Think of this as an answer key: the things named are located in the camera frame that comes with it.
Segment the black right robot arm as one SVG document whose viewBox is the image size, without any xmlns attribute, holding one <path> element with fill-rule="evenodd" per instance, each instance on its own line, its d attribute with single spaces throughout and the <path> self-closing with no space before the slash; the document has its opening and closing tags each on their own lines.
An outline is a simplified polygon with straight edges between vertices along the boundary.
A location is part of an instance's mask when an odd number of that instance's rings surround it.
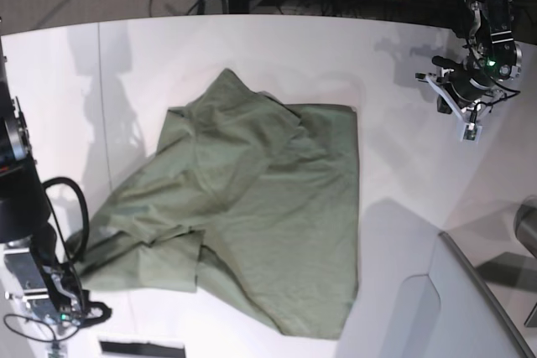
<svg viewBox="0 0 537 358">
<path fill-rule="evenodd" d="M 82 219 L 81 234 L 65 258 L 66 246 L 48 189 L 64 185 L 74 191 Z M 10 275 L 4 297 L 22 316 L 56 328 L 84 329 L 102 324 L 112 309 L 91 299 L 75 265 L 86 254 L 90 223 L 86 198 L 72 179 L 42 180 L 37 171 L 27 122 L 1 70 L 1 262 Z"/>
</svg>

